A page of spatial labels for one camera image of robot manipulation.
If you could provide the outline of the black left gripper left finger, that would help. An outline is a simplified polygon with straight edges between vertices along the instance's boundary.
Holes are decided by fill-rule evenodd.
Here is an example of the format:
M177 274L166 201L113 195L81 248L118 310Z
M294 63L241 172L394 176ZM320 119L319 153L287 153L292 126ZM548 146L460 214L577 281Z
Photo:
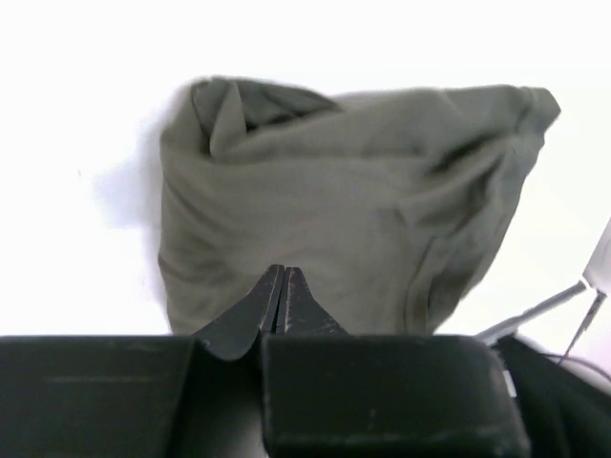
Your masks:
M1 341L5 457L263 457L260 342L276 321L272 266L187 337Z

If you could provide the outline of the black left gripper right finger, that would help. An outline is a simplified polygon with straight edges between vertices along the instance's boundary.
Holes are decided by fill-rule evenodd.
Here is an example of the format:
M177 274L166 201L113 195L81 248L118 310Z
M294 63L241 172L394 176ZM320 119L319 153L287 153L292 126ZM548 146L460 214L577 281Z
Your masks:
M263 440L272 457L527 457L531 444L485 344L351 336L284 273L263 336Z

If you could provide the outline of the olive green shorts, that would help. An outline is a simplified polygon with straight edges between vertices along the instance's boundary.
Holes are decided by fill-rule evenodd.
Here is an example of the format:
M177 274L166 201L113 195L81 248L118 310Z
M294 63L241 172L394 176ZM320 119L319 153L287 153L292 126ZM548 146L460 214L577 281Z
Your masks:
M159 141L171 329L204 327L281 264L349 332L432 333L492 266L559 115L548 90L511 85L194 82Z

